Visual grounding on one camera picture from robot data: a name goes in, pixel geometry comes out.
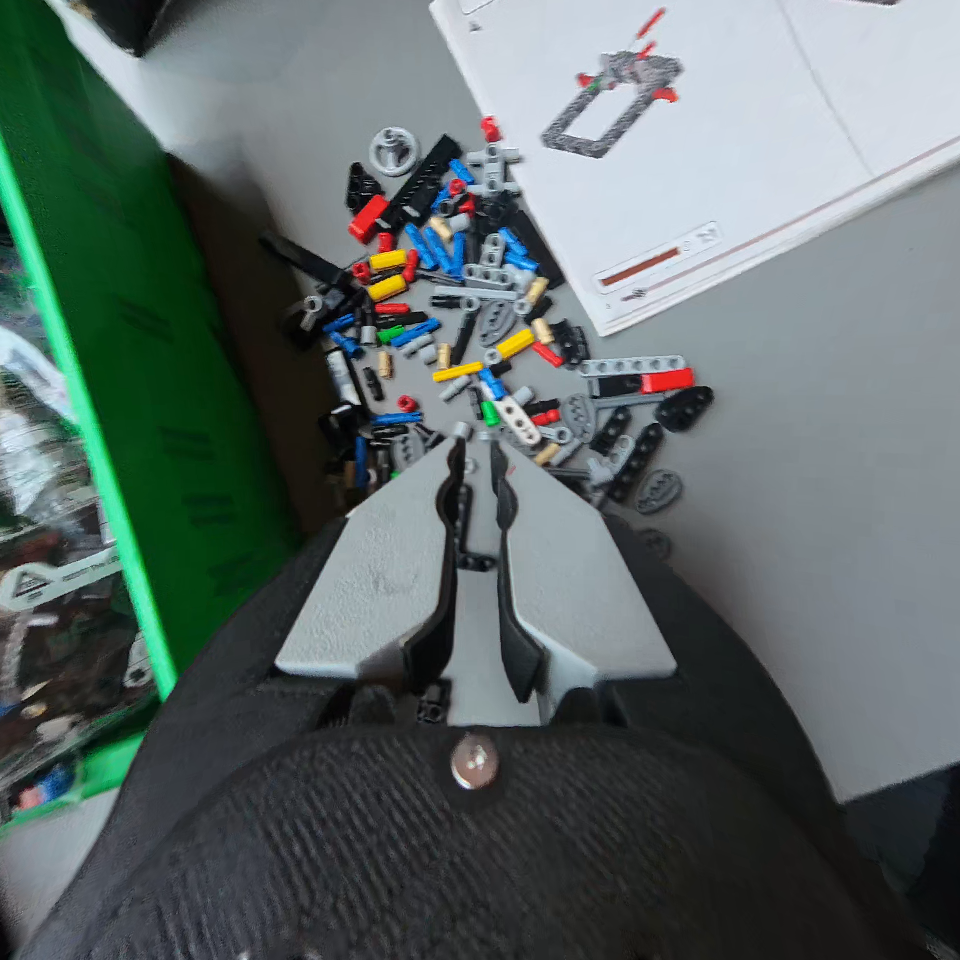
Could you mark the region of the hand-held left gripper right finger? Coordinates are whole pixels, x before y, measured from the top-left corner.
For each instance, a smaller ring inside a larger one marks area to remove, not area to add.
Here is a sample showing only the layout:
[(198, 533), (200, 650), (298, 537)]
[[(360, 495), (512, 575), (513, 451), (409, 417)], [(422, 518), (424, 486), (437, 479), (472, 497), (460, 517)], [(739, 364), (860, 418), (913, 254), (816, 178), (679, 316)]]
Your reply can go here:
[(601, 513), (510, 446), (489, 450), (501, 660), (515, 699), (662, 680), (678, 670)]

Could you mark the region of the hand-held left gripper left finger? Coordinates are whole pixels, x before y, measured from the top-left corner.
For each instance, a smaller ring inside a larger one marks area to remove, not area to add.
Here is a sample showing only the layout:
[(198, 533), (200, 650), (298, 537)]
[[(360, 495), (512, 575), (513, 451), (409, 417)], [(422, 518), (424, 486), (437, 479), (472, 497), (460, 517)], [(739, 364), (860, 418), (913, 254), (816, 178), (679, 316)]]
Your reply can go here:
[(293, 677), (434, 682), (453, 651), (466, 443), (447, 438), (357, 507), (274, 665)]

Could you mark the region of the pile of plastic building pieces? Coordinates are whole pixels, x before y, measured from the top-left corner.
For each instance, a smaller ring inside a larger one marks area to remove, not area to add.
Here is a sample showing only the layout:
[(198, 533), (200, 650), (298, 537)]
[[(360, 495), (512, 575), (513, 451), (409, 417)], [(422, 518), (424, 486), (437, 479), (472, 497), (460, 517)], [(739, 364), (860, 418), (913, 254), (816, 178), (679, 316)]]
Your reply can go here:
[[(667, 436), (689, 432), (714, 391), (697, 384), (680, 355), (594, 357), (582, 325), (552, 315), (563, 276), (521, 208), (510, 172), (521, 156), (507, 147), (495, 116), (480, 129), (481, 149), (463, 151), (445, 134), (421, 160), (404, 128), (373, 138), (368, 165), (356, 161), (347, 174), (348, 231), (364, 248), (348, 266), (274, 233), (260, 238), (269, 254), (315, 282), (314, 293), (284, 315), (282, 330), (301, 351), (322, 347), (334, 381), (337, 399), (318, 428), (331, 449), (325, 472), (340, 509), (402, 475), (391, 459), (393, 437), (415, 430), (426, 452), (445, 437), (426, 422), (420, 396), (388, 386), (402, 363), (416, 359), (438, 403), (470, 404), (470, 420), (449, 433), (516, 447), (598, 510), (637, 512), (642, 481), (665, 469), (657, 461)], [(514, 302), (516, 322), (485, 349), (478, 318), (490, 300)], [(561, 417), (561, 402), (574, 394), (597, 410), (589, 445)]]

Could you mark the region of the green plastic bin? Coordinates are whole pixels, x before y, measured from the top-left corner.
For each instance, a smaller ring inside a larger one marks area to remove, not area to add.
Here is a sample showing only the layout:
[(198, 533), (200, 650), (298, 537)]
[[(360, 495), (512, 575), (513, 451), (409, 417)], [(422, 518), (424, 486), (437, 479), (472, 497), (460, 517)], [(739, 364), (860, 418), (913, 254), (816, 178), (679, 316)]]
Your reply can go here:
[(1, 4), (2, 231), (26, 268), (146, 642), (156, 700), (85, 748), (118, 785), (158, 703), (297, 536), (166, 155), (46, 2)]

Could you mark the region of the white instruction booklet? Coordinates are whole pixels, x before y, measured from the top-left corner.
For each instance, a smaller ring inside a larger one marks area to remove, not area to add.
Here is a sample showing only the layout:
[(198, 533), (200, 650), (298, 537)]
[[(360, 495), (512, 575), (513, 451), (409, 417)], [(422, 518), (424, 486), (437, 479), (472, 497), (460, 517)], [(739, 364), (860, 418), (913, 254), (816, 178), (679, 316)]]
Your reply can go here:
[(429, 11), (602, 337), (958, 162), (958, 2)]

